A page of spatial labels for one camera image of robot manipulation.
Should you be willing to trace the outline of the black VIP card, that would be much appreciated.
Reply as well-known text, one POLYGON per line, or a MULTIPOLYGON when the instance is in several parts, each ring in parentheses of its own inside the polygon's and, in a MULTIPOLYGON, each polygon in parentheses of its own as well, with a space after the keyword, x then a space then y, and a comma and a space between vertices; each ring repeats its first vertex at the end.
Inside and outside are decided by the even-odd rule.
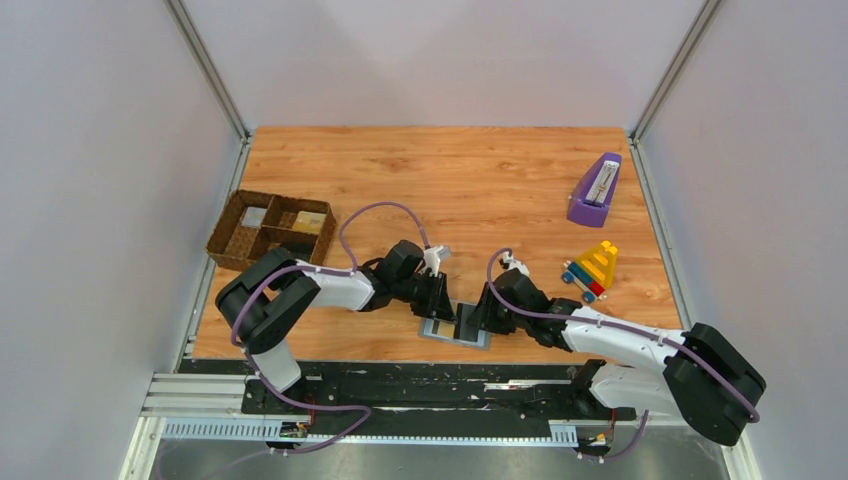
POLYGON ((454 328, 453 339, 463 344, 483 347, 488 337, 487 333, 471 320, 474 310, 475 306, 471 303, 459 302, 457 304, 457 323, 454 328))

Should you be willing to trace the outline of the grey card holder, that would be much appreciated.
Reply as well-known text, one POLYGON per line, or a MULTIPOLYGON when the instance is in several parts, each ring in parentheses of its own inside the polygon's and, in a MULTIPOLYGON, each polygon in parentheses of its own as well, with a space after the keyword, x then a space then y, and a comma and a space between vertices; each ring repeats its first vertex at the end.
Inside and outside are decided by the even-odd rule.
POLYGON ((491 334, 472 326, 468 321, 475 305, 466 302, 455 302, 454 307, 457 316, 456 323, 434 318, 424 318, 419 325, 419 337, 488 351, 491 345, 491 334))

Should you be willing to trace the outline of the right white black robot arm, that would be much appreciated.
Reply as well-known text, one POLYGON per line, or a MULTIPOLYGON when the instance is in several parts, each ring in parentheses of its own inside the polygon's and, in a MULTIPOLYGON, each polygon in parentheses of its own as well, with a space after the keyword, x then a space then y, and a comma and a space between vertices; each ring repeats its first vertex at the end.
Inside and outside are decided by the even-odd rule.
POLYGON ((711 325, 662 329, 618 319, 547 297, 519 269, 485 282, 468 320, 493 334, 523 330, 544 347, 602 356, 590 370, 588 391, 606 408, 676 415, 724 446, 736 445, 746 426, 760 420, 764 377, 711 325))

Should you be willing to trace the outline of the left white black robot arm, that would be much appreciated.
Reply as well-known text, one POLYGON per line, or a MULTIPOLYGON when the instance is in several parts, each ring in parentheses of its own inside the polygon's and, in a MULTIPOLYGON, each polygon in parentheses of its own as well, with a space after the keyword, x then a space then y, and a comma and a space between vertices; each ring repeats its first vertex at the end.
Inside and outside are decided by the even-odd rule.
POLYGON ((340 270, 310 264, 278 247, 229 282, 215 306, 258 373, 284 392, 301 378, 287 336, 308 308, 370 312, 398 300, 417 317, 456 322, 447 276, 439 269, 448 254, 445 246, 422 249, 401 240, 381 258, 340 270))

